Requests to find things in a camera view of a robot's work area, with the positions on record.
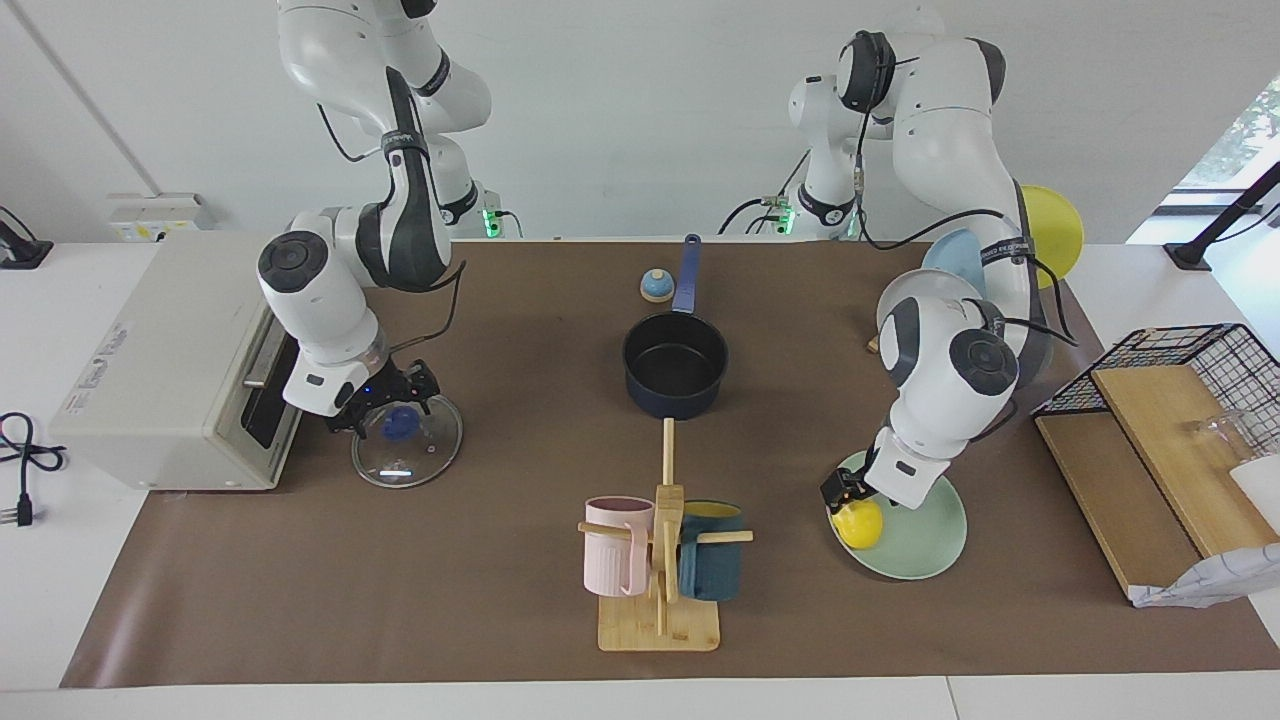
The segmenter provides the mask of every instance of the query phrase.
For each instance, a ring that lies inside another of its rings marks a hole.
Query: green plate
[[[855,452],[840,466],[858,470],[867,452]],[[884,532],[879,542],[865,550],[854,550],[841,542],[854,560],[888,578],[923,580],[942,573],[960,557],[969,523],[956,488],[945,475],[933,483],[918,510],[893,507],[883,495],[874,495],[872,500],[884,514]],[[831,523],[829,512],[827,521]]]

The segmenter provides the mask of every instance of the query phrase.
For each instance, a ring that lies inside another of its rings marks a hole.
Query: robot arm
[[[426,22],[434,1],[364,5],[280,3],[280,55],[317,101],[380,133],[392,191],[380,202],[301,213],[259,260],[262,292],[300,346],[284,398],[337,416],[332,429],[358,429],[367,409],[433,389],[429,373],[403,375],[390,363],[361,288],[429,292],[443,284],[452,252],[440,192],[456,222],[483,191],[461,149],[439,133],[483,124],[492,106],[484,81],[435,42]]]
[[[919,507],[951,460],[1043,365],[1044,337],[1005,323],[1043,323],[1043,310],[1027,261],[1034,247],[1021,193],[992,141],[991,108],[1002,83],[993,45],[861,31],[842,50],[837,76],[806,78],[792,92],[792,120],[810,138],[813,163],[795,191],[796,232],[847,232],[861,208],[863,169],[846,146],[863,128],[865,137],[892,141],[895,173],[918,199],[948,215],[983,213],[964,220],[979,240],[988,296],[908,297],[882,320],[881,360],[899,398],[864,469],[823,484],[832,512],[876,492]]]

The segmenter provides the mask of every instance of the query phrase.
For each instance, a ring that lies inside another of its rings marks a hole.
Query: blue mug
[[[718,500],[685,502],[680,525],[680,594],[723,602],[737,597],[742,578],[742,543],[698,544],[701,533],[741,530],[742,509]]]

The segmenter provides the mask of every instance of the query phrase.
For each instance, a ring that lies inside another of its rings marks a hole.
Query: brown leather mat
[[[678,245],[463,245],[457,322],[422,356],[462,410],[456,464],[407,491],[303,421],[266,495],[154,493],[64,687],[206,683],[983,675],[1280,667],[1247,601],[1129,607],[1027,413],[1097,356],[1059,352],[1021,413],[948,477],[969,515],[956,565],[877,577],[837,546],[818,483],[864,448],[895,393],[876,356],[881,288],[923,246],[704,247],[698,313],[730,368],[677,430],[690,497],[741,505],[756,542],[709,655],[603,653],[581,585],[582,502],[652,495],[660,421],[626,395],[621,342],[653,310],[641,273]],[[447,296],[376,291],[393,341]],[[1089,334],[1073,305],[1075,329]]]

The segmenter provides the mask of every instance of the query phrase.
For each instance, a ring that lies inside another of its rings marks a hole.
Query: yellow plate
[[[1059,279],[1075,266],[1084,246],[1084,222],[1071,201],[1047,187],[1023,186],[1027,202],[1027,222],[1036,240],[1036,256],[1048,265]],[[1053,284],[1044,270],[1036,270],[1039,288]]]

